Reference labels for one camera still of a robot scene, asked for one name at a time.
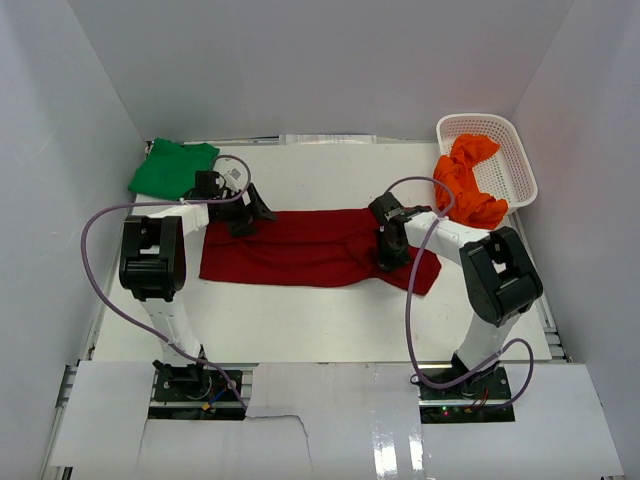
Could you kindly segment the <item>red t-shirt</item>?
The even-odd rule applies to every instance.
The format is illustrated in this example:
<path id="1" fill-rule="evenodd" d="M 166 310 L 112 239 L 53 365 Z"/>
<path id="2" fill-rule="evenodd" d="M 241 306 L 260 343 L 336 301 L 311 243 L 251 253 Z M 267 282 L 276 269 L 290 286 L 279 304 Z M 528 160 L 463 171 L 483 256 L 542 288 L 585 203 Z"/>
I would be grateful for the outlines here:
<path id="1" fill-rule="evenodd" d="M 368 279 L 405 290 L 411 266 L 385 272 L 377 263 L 378 223 L 368 209 L 281 211 L 260 220 L 255 232 L 233 237 L 217 223 L 207 227 L 199 278 L 207 281 L 321 288 Z"/>

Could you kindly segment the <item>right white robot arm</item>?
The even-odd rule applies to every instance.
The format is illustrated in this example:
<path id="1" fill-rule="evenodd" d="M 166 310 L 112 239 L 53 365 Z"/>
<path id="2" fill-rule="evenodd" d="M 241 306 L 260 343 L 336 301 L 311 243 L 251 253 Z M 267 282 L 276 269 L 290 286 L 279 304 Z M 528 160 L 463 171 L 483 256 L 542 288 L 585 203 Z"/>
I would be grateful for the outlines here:
<path id="1" fill-rule="evenodd" d="M 453 390 L 472 399 L 488 385 L 487 372 L 515 342 L 506 340 L 520 317 L 543 294 L 541 279 L 511 227 L 484 230 L 457 223 L 428 208 L 406 208 L 389 191 L 369 204 L 378 223 L 378 264 L 385 272 L 410 268 L 405 302 L 405 335 L 415 373 L 431 389 Z M 452 356 L 450 378 L 437 381 L 419 368 L 411 333 L 411 307 L 422 257 L 432 252 L 462 269 L 472 319 Z"/>

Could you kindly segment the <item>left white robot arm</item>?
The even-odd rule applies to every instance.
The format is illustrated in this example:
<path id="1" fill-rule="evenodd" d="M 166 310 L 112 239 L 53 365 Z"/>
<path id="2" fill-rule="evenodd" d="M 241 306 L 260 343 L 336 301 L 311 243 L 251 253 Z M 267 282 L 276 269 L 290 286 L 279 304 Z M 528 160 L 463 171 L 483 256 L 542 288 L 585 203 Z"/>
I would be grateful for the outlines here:
<path id="1" fill-rule="evenodd" d="M 259 220 L 275 221 L 253 184 L 235 186 L 232 175 L 198 171 L 195 186 L 179 204 L 124 222 L 119 281 L 140 302 L 160 335 L 163 357 L 154 363 L 169 388 L 188 398 L 205 396 L 213 375 L 201 363 L 204 346 L 196 338 L 180 291 L 187 280 L 185 237 L 211 222 L 223 222 L 233 237 L 256 232 Z"/>

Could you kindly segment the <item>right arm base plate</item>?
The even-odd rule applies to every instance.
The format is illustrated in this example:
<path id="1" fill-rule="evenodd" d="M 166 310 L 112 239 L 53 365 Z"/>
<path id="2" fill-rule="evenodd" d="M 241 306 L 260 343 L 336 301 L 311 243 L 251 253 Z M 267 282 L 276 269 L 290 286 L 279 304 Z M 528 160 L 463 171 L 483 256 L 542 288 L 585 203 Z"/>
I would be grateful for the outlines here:
<path id="1" fill-rule="evenodd" d="M 467 380 L 450 389 L 433 389 L 412 375 L 418 387 L 423 425 L 512 423 L 512 406 L 500 407 L 512 397 L 504 367 L 498 366 L 480 379 Z"/>

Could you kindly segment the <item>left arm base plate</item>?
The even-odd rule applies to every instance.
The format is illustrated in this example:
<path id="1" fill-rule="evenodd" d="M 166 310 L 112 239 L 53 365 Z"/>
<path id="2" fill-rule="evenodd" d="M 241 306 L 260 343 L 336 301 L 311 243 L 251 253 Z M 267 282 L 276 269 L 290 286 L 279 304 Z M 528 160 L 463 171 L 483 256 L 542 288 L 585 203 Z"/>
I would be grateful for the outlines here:
<path id="1" fill-rule="evenodd" d="M 157 365 L 148 418 L 153 420 L 241 421 L 245 410 L 229 384 L 242 392 L 243 372 L 227 370 L 227 382 L 202 365 Z"/>

